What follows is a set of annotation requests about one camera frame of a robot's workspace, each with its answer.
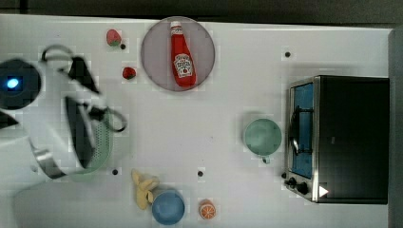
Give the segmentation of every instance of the cable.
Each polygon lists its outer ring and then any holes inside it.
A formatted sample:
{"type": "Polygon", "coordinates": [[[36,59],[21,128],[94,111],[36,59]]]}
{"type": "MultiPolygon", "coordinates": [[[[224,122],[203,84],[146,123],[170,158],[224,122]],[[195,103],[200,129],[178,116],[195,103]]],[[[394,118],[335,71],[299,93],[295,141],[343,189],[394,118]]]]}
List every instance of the cable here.
{"type": "Polygon", "coordinates": [[[51,45],[51,46],[46,47],[42,51],[41,61],[47,62],[48,60],[58,60],[59,58],[62,57],[59,55],[59,56],[53,56],[53,57],[50,57],[49,59],[47,59],[47,53],[52,49],[58,49],[58,50],[65,52],[66,54],[69,55],[69,60],[71,60],[73,58],[73,52],[68,47],[62,46],[62,45],[51,45]]]}
{"type": "Polygon", "coordinates": [[[121,128],[113,128],[113,126],[109,122],[107,122],[106,123],[106,128],[111,130],[111,131],[113,131],[113,132],[122,132],[122,131],[124,131],[126,129],[126,127],[127,127],[127,119],[125,118],[125,116],[122,113],[120,113],[120,112],[118,112],[118,111],[116,111],[116,110],[114,110],[114,109],[112,109],[110,107],[107,107],[106,109],[107,109],[108,112],[110,112],[110,114],[112,114],[112,115],[116,116],[117,118],[119,118],[121,123],[122,123],[121,128]]]}

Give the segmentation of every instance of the orange slice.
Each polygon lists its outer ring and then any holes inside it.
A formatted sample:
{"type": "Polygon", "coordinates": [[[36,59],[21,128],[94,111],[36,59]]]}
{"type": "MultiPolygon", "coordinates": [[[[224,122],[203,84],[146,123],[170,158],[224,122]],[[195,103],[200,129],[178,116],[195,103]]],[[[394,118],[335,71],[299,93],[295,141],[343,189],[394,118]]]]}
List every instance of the orange slice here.
{"type": "Polygon", "coordinates": [[[216,208],[210,200],[201,203],[200,214],[203,219],[212,219],[216,215],[216,208]]]}

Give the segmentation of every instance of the blue light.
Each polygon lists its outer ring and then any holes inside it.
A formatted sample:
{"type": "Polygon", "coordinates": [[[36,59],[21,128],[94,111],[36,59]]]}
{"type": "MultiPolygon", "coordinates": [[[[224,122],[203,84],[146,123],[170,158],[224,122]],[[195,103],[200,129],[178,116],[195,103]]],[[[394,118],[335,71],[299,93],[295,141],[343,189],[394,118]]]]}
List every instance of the blue light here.
{"type": "Polygon", "coordinates": [[[7,82],[7,87],[8,87],[8,88],[15,88],[15,87],[18,86],[18,84],[20,84],[20,81],[18,81],[17,79],[10,79],[10,80],[7,82]]]}

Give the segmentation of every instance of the toaster oven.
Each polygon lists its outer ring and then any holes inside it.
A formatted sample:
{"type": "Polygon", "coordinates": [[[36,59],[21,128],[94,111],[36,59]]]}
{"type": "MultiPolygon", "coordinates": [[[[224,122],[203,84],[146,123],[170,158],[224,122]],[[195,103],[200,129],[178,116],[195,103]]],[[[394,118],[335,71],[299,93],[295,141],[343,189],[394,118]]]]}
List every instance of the toaster oven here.
{"type": "Polygon", "coordinates": [[[287,188],[318,203],[388,202],[389,79],[316,76],[289,87],[287,188]]]}

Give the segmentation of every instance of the toaster oven window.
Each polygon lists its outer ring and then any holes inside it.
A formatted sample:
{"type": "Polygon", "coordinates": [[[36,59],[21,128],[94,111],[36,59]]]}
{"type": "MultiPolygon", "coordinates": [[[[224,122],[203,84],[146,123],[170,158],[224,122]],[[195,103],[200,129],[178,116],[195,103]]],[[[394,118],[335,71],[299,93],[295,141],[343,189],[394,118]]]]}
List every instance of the toaster oven window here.
{"type": "Polygon", "coordinates": [[[297,136],[297,153],[293,153],[291,170],[293,173],[310,179],[312,177],[312,129],[313,112],[299,111],[314,108],[314,85],[295,87],[293,111],[298,115],[299,134],[297,136]]]}

